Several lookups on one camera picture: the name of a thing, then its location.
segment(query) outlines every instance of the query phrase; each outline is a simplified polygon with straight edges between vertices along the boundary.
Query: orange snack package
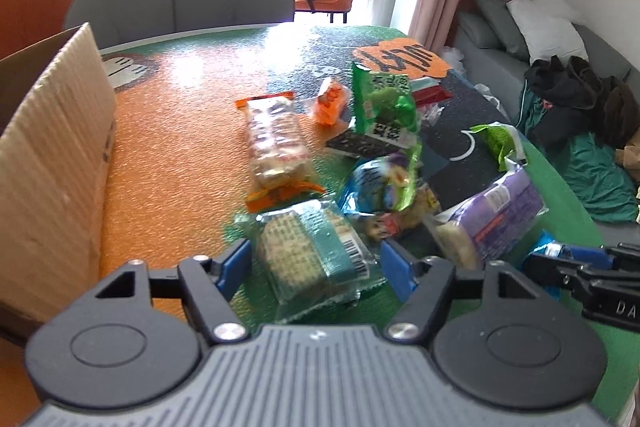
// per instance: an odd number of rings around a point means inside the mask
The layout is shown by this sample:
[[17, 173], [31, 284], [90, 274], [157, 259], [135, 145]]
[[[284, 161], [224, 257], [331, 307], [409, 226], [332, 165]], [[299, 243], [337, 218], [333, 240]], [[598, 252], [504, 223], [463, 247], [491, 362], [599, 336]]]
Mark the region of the orange snack package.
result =
[[322, 125], [334, 125], [351, 100], [351, 89], [336, 78], [326, 78], [315, 98], [303, 100], [306, 112]]
[[252, 191], [249, 212], [261, 212], [304, 192], [324, 193], [306, 147], [291, 91], [236, 101], [246, 118]]

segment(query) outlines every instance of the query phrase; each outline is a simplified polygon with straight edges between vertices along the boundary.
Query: green cloth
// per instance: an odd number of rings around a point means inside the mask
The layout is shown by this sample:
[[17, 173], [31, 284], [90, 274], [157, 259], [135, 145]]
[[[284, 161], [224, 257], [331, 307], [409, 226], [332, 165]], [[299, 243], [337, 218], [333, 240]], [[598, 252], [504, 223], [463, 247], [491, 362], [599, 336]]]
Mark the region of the green cloth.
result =
[[[265, 60], [271, 62], [265, 66], [270, 74], [269, 90], [292, 89], [299, 91], [299, 96], [315, 96], [318, 86], [307, 81], [308, 70], [320, 71], [316, 64], [345, 68], [353, 59], [351, 51], [354, 47], [370, 46], [381, 40], [404, 37], [401, 32], [392, 28], [376, 26], [305, 26], [289, 23], [275, 28], [251, 28], [230, 30], [210, 34], [184, 37], [173, 41], [155, 42], [141, 46], [133, 51], [143, 57], [162, 56], [169, 60], [171, 55], [184, 53], [218, 53], [222, 46], [242, 51], [244, 57], [251, 51], [252, 57], [258, 56], [255, 50], [270, 46]], [[518, 247], [507, 257], [517, 263], [532, 247], [540, 230], [548, 230], [558, 241], [597, 247], [602, 238], [593, 224], [591, 217], [577, 200], [568, 185], [562, 180], [545, 157], [524, 140], [527, 153], [527, 172], [540, 190], [547, 206], [548, 213], [540, 217], [538, 224], [526, 235]], [[354, 160], [338, 157], [322, 152], [314, 157], [322, 185], [329, 192], [338, 193], [344, 180], [354, 166]], [[212, 223], [218, 226], [217, 220]], [[241, 237], [242, 231], [237, 229], [232, 219], [224, 226], [225, 240], [230, 242]], [[580, 311], [580, 305], [568, 296], [563, 297], [565, 304]], [[264, 323], [273, 320], [277, 301], [273, 297], [268, 279], [259, 263], [254, 264], [254, 272], [232, 300], [232, 306], [242, 321], [252, 331]], [[387, 324], [398, 311], [401, 304], [388, 285], [365, 293], [356, 306], [336, 305], [316, 311], [307, 317], [305, 322], [315, 324], [374, 324], [382, 327]], [[454, 302], [450, 315], [468, 312], [468, 303]], [[593, 406], [607, 419], [615, 421], [622, 411], [634, 383], [638, 378], [640, 364], [640, 335], [613, 327], [590, 323], [603, 340], [608, 356], [607, 372], [593, 399]]]
[[[518, 128], [525, 136], [545, 114], [540, 97], [525, 92], [523, 121]], [[614, 162], [615, 151], [599, 147], [593, 133], [574, 136], [558, 151], [546, 151], [546, 159], [572, 188], [587, 212], [604, 223], [635, 222], [638, 217], [636, 187], [625, 169]]]

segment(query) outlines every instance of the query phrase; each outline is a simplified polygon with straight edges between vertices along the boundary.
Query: barcode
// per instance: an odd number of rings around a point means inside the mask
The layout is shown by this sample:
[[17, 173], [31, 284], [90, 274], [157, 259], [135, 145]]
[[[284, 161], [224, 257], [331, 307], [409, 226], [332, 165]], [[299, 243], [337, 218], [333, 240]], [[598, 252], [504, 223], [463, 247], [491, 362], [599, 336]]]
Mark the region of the barcode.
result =
[[497, 187], [488, 190], [484, 194], [484, 198], [496, 214], [507, 206], [509, 201], [511, 201], [509, 189], [504, 185], [498, 185]]
[[367, 263], [364, 262], [362, 251], [358, 247], [357, 243], [353, 240], [353, 237], [347, 235], [341, 237], [340, 240], [342, 241], [344, 251], [347, 253], [347, 255], [349, 255], [351, 264], [353, 264], [358, 277], [368, 277], [369, 267], [367, 267]]

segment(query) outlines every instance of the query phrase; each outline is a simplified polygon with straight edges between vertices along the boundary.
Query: orange label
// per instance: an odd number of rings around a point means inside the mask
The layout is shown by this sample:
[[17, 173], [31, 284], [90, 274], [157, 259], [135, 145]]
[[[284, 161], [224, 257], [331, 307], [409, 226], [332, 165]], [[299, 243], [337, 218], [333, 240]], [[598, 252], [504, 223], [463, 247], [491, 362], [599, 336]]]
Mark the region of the orange label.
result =
[[322, 185], [306, 182], [284, 185], [273, 190], [260, 190], [247, 196], [246, 207], [251, 214], [256, 214], [279, 203], [284, 203], [284, 201], [289, 201], [304, 192], [324, 194], [325, 190]]
[[411, 79], [423, 76], [444, 78], [451, 69], [438, 55], [408, 37], [356, 48], [353, 56], [373, 71], [408, 74]]

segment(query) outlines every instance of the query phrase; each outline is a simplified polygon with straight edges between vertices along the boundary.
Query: table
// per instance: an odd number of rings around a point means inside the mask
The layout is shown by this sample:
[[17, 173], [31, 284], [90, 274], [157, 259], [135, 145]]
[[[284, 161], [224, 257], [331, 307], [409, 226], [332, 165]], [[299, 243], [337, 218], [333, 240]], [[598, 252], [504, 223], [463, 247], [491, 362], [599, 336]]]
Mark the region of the table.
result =
[[[216, 255], [239, 237], [242, 232], [234, 216], [244, 212], [249, 178], [244, 118], [234, 101], [289, 89], [299, 98], [312, 97], [326, 76], [338, 75], [348, 82], [354, 57], [412, 78], [426, 72], [446, 75], [443, 85], [455, 96], [444, 103], [441, 121], [426, 137], [426, 149], [446, 164], [440, 170], [436, 166], [430, 178], [445, 206], [497, 177], [495, 162], [481, 146], [458, 162], [448, 158], [456, 150], [462, 155], [469, 149], [461, 130], [495, 121], [499, 113], [466, 81], [447, 72], [446, 64], [391, 28], [245, 26], [148, 39], [103, 53], [116, 89], [118, 130], [106, 190], [102, 275], [133, 258], [146, 260], [150, 267], [169, 267], [197, 253]], [[321, 181], [337, 192], [354, 162], [322, 149], [331, 135], [320, 132], [308, 118], [301, 120]], [[559, 241], [600, 245], [593, 221], [568, 186], [531, 144], [525, 147], [527, 171], [549, 212], [512, 257], [532, 245], [541, 227]], [[266, 278], [256, 268], [232, 301], [253, 329], [273, 317], [275, 306]], [[578, 304], [568, 301], [578, 311]], [[381, 326], [399, 305], [384, 286], [365, 295], [356, 307], [325, 309], [306, 321]], [[175, 302], [158, 302], [157, 307], [181, 313]], [[638, 375], [640, 344], [633, 333], [593, 327], [609, 355], [609, 368], [593, 403], [615, 420]]]

